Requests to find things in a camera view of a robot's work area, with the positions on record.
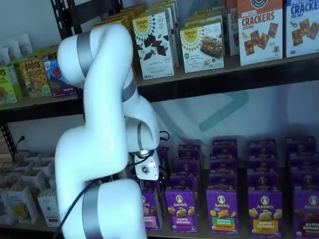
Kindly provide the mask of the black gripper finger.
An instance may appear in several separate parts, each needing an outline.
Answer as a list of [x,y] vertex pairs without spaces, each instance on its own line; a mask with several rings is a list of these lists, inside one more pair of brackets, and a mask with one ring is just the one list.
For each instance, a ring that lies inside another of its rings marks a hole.
[[161,190],[165,190],[166,187],[169,185],[169,173],[165,170],[159,170],[159,187]]

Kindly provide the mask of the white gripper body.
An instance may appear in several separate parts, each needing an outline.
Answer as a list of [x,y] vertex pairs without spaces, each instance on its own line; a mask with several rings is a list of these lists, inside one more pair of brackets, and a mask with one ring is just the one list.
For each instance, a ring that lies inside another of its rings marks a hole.
[[136,175],[140,180],[158,180],[159,157],[156,150],[143,150],[142,155],[136,154],[134,164]]

